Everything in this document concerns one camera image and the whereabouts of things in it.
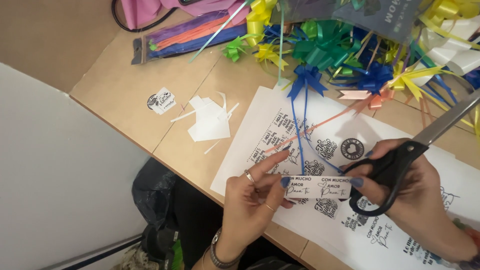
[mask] white wall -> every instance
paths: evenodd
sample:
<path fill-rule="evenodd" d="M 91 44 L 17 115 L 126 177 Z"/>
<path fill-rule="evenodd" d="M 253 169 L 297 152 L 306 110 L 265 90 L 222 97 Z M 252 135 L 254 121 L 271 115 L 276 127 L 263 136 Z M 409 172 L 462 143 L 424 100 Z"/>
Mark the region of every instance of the white wall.
<path fill-rule="evenodd" d="M 40 269 L 141 233 L 131 186 L 147 158 L 66 94 L 0 63 L 0 268 Z"/>

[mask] phone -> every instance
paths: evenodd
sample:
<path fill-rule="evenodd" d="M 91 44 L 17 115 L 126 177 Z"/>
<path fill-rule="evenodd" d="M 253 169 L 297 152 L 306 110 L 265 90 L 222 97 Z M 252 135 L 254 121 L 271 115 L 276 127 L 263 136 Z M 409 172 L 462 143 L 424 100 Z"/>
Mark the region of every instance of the phone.
<path fill-rule="evenodd" d="M 201 1 L 201 0 L 179 0 L 179 3 L 183 6 L 187 6 L 187 5 L 196 3 L 198 1 Z"/>

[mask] heart icon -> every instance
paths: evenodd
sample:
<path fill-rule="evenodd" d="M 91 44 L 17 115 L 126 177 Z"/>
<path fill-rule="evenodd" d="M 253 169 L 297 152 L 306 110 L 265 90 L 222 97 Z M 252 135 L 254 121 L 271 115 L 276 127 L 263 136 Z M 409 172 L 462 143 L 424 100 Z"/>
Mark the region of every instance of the heart icon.
<path fill-rule="evenodd" d="M 352 145 L 350 145 L 350 147 L 347 149 L 347 152 L 348 152 L 349 154 L 355 153 L 355 152 L 357 152 L 357 148 L 355 147 L 355 145 L 352 144 Z"/>

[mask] wristwatch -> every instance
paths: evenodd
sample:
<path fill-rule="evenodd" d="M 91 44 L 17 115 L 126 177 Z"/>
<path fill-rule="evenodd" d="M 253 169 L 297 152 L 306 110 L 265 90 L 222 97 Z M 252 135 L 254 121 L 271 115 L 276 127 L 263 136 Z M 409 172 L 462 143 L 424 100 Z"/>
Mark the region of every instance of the wristwatch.
<path fill-rule="evenodd" d="M 212 244 L 210 246 L 210 259 L 212 260 L 213 264 L 216 267 L 218 267 L 220 269 L 228 269 L 228 268 L 234 266 L 238 261 L 240 261 L 240 258 L 243 256 L 246 249 L 244 249 L 240 253 L 240 255 L 238 257 L 236 257 L 235 260 L 233 260 L 231 262 L 220 261 L 216 256 L 216 243 L 218 242 L 218 239 L 220 238 L 221 233 L 222 233 L 222 228 L 220 227 L 220 229 L 218 229 L 217 233 L 215 234 L 215 236 L 212 239 Z"/>

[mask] black plastic bag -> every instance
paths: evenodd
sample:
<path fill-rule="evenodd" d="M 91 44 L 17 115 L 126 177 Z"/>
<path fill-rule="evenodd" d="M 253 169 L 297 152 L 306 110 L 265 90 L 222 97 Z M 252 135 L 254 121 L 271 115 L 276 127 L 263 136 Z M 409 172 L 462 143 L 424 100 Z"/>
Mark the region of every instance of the black plastic bag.
<path fill-rule="evenodd" d="M 148 224 L 163 229 L 171 215 L 171 191 L 178 176 L 154 158 L 138 172 L 132 186 L 135 205 Z"/>

